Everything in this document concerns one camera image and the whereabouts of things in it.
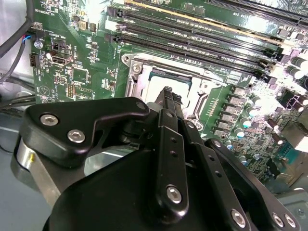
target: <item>mounting hole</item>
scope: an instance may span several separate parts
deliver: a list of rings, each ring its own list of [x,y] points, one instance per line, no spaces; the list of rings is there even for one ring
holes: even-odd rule
[[[166,115],[169,117],[173,117],[173,115],[170,112],[166,112]]]
[[[129,57],[128,57],[128,56],[124,56],[124,57],[123,57],[123,60],[124,60],[124,62],[127,63],[127,62],[129,61]]]
[[[215,174],[216,174],[216,176],[218,176],[218,177],[222,177],[221,173],[218,172],[218,171],[215,171]]]
[[[208,155],[207,156],[211,161],[215,161],[215,159],[211,156],[211,155]]]
[[[247,88],[249,88],[249,89],[251,89],[251,88],[253,88],[254,87],[254,85],[252,84],[252,83],[249,83],[248,85],[247,85]]]
[[[170,154],[171,154],[173,157],[178,157],[178,154],[177,154],[175,151],[170,151]]]

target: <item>cable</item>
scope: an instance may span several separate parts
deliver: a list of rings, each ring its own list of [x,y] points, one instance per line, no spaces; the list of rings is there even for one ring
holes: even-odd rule
[[[25,89],[28,89],[30,91],[34,91],[35,90],[35,88],[34,88],[34,86],[32,84],[30,84],[30,83],[28,83],[26,81],[23,81],[23,80],[21,80],[19,78],[13,77],[13,76],[9,77],[6,80],[6,82],[13,83],[13,84],[18,84],[19,86],[21,86],[21,87],[23,87]]]
[[[3,151],[3,152],[4,152],[5,154],[7,154],[7,155],[13,155],[13,152],[6,150],[6,149],[3,148],[1,145],[0,145],[0,150]]]
[[[10,105],[7,105],[7,106],[4,106],[2,108],[0,108],[0,110],[2,109],[10,109],[10,108],[14,108],[14,107],[24,107],[24,106],[31,106],[31,105],[35,105],[36,102],[33,101],[33,100],[29,100],[29,101],[26,101],[26,102],[20,102],[20,103],[12,103]]]
[[[35,100],[35,95],[21,96],[21,97],[17,97],[11,100],[0,102],[0,109],[2,109],[3,107],[7,105],[13,104],[13,103],[22,103],[22,102],[29,101],[29,100]]]
[[[31,27],[34,21],[33,0],[26,0],[26,8],[26,21],[8,40],[0,46],[0,58],[2,58]]]
[[[21,58],[21,56],[23,55],[24,49],[25,49],[25,44],[21,43],[20,48],[19,48],[19,52],[11,66],[11,68],[9,69],[9,71],[4,74],[1,78],[0,78],[0,84],[3,84],[13,73],[14,69],[16,68],[17,64],[19,63],[19,60]]]

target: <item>chip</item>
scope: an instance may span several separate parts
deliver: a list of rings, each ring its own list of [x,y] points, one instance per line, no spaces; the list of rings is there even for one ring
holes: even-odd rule
[[[184,9],[187,10],[187,11],[193,11],[193,5],[186,3],[184,5]]]
[[[202,7],[195,7],[194,12],[198,14],[204,14],[205,9]]]
[[[289,31],[287,31],[287,30],[280,30],[278,32],[278,34],[281,35],[281,36],[288,36],[289,35]]]
[[[260,125],[259,123],[253,122],[253,123],[251,124],[251,128],[258,128],[259,125]]]
[[[262,140],[257,141],[257,145],[262,145],[262,144],[264,144],[264,141],[262,141]]]
[[[296,39],[298,39],[298,40],[303,40],[304,37],[305,37],[305,35],[298,34],[298,35],[296,36]]]
[[[88,29],[88,22],[79,21],[79,23],[78,23],[78,28],[81,29],[81,30],[86,30],[86,29]]]
[[[282,111],[283,111],[283,108],[282,108],[282,107],[277,107],[276,110],[275,110],[275,112],[278,112],[278,113],[280,113],[280,112],[282,112]]]
[[[95,23],[90,23],[90,31],[96,32],[96,24]]]

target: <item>screw hole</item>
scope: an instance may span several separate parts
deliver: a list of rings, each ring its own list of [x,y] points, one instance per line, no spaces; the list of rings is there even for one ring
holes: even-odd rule
[[[173,157],[178,157],[178,154],[177,154],[175,151],[171,151],[170,154],[171,154]]]
[[[208,158],[209,158],[211,161],[215,161],[215,159],[214,159],[211,155],[208,155]]]
[[[216,174],[216,176],[218,176],[218,177],[222,177],[222,175],[221,175],[221,173],[220,172],[218,172],[218,171],[215,171],[215,174]]]
[[[124,56],[123,60],[124,60],[124,62],[128,62],[129,61],[129,57],[128,56]]]

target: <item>silver screw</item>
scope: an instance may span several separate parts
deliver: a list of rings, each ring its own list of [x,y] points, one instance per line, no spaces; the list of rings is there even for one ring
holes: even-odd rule
[[[37,49],[42,49],[43,48],[43,43],[39,40],[35,40],[34,42],[34,47],[37,48]]]
[[[59,120],[54,115],[46,114],[40,117],[40,121],[46,126],[55,126],[59,123]]]
[[[133,72],[135,72],[135,74],[139,74],[141,72],[141,66],[139,64],[134,64]]]
[[[214,144],[215,144],[218,148],[221,147],[221,145],[220,145],[220,143],[219,143],[218,141],[214,141]]]
[[[280,227],[284,226],[283,221],[281,220],[281,218],[276,213],[273,213],[273,218],[274,218],[277,225],[279,225]]]
[[[261,156],[259,154],[254,154],[252,156],[255,160],[259,160],[261,158]]]
[[[145,106],[141,102],[137,102],[136,105],[142,110],[145,109]]]
[[[86,139],[85,134],[77,129],[69,131],[67,137],[71,142],[74,143],[82,143]]]
[[[179,204],[182,201],[181,193],[173,186],[169,186],[167,188],[167,196],[175,204]]]
[[[245,221],[244,217],[242,216],[242,214],[240,214],[237,210],[232,209],[231,210],[231,216],[238,226],[240,226],[241,228],[245,228],[246,221]]]
[[[293,221],[292,218],[290,218],[289,215],[285,214],[284,217],[287,219],[287,222],[289,223],[289,225],[291,225],[291,227],[295,228],[296,227],[296,224],[295,222]]]
[[[170,112],[166,112],[167,116],[173,117],[173,115]]]
[[[306,215],[305,211],[301,208],[299,208],[296,213],[302,218]]]
[[[188,122],[187,122],[187,125],[188,125],[190,128],[194,128],[193,123],[192,123],[192,122],[190,122],[190,121],[188,121]]]

